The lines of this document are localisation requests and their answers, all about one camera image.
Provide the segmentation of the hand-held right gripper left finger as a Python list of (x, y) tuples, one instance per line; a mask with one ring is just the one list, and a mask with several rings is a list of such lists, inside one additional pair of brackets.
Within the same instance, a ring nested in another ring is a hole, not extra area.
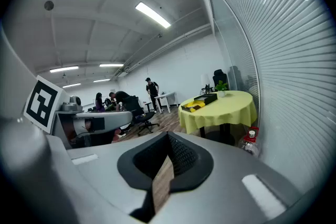
[(160, 162), (152, 189), (146, 192), (127, 184), (118, 172), (117, 161), (124, 152), (156, 135), (153, 133), (113, 144), (73, 149), (68, 154), (79, 173), (105, 200), (127, 216), (148, 223), (169, 198), (172, 162), (167, 156)]

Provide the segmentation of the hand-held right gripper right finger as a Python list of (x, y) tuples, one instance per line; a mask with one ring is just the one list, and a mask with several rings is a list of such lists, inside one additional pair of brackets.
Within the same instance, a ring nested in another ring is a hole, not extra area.
[(292, 224), (300, 191), (284, 176), (236, 147), (194, 135), (214, 166), (196, 189), (171, 194), (151, 224)]

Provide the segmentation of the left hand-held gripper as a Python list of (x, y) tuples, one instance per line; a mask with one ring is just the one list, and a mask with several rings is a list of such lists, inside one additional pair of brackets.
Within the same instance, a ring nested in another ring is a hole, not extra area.
[(24, 116), (48, 135), (60, 138), (66, 149), (89, 147), (90, 135), (107, 133), (132, 121), (128, 111), (62, 111), (70, 95), (62, 88), (37, 76), (24, 108)]

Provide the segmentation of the black box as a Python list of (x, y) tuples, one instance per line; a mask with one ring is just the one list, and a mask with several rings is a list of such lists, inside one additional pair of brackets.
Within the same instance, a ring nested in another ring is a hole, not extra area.
[(195, 112), (202, 107), (214, 102), (217, 100), (217, 95), (213, 93), (207, 93), (195, 97), (192, 101), (188, 101), (185, 105), (181, 105), (183, 111)]

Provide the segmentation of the black office chair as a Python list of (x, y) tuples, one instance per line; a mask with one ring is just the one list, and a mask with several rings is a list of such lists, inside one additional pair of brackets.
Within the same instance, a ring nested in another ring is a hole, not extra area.
[(147, 129), (150, 133), (151, 127), (160, 126), (159, 123), (151, 123), (150, 119), (152, 119), (155, 115), (155, 112), (147, 112), (145, 113), (143, 109), (139, 105), (139, 98), (136, 96), (132, 96), (128, 103), (128, 110), (132, 113), (133, 123), (139, 124), (139, 131), (137, 133), (138, 136), (141, 136), (141, 132)]
[(217, 86), (220, 81), (222, 81), (223, 84), (227, 83), (227, 75), (223, 73), (221, 69), (215, 70), (213, 75), (213, 81), (214, 86)]

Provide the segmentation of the clear plastic bottle red cap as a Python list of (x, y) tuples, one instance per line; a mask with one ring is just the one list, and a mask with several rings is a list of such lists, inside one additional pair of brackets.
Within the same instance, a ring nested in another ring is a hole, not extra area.
[(261, 151), (261, 144), (258, 140), (259, 128), (251, 126), (246, 135), (238, 142), (238, 148), (248, 152), (254, 157), (258, 157)]

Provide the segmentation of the white rectangular table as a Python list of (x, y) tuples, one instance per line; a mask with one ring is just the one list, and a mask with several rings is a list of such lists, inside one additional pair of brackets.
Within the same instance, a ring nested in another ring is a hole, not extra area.
[(157, 97), (155, 97), (155, 103), (160, 113), (163, 112), (159, 105), (159, 100), (161, 99), (164, 100), (164, 106), (166, 106), (168, 113), (171, 113), (171, 106), (179, 107), (176, 92), (169, 92), (162, 95), (158, 95)]

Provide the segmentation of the round table with yellow tablecloth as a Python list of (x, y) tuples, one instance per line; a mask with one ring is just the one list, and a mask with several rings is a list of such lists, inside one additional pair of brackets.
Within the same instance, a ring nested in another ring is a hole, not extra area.
[(258, 119), (257, 109), (253, 96), (244, 91), (226, 91), (225, 97), (196, 110), (183, 111), (179, 106), (180, 126), (185, 128), (187, 134), (199, 131), (202, 138), (235, 145), (235, 139), (230, 133), (231, 125), (242, 124), (251, 127)]

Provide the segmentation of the green potted plant white pot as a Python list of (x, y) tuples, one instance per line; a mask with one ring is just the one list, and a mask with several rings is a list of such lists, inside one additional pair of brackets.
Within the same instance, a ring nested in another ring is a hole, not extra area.
[(218, 84), (215, 86), (215, 90), (217, 91), (217, 95), (220, 98), (225, 97), (225, 93), (228, 90), (227, 83), (224, 83), (222, 80), (219, 80)]

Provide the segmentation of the white ceiling pipes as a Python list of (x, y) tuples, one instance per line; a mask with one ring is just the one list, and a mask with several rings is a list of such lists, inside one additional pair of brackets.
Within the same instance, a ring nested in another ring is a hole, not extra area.
[(194, 36), (197, 36), (199, 34), (202, 34), (204, 32), (208, 32), (209, 30), (211, 30), (211, 24), (205, 24), (203, 26), (197, 27), (175, 39), (173, 39), (172, 41), (166, 43), (165, 45), (163, 45), (162, 47), (156, 49), (155, 51), (153, 51), (152, 53), (148, 54), (145, 57), (142, 57), (140, 60), (135, 61), (132, 65), (128, 65), (124, 68), (120, 68), (118, 71), (115, 72), (115, 74), (112, 76), (112, 80), (116, 80), (117, 77), (121, 77), (121, 73), (126, 72), (129, 73), (132, 70), (136, 69), (137, 67), (139, 67), (140, 65), (148, 62), (149, 60), (157, 57), (158, 55), (164, 53), (165, 51), (169, 50), (170, 48), (174, 47), (177, 44), (180, 44), (190, 38), (193, 38)]

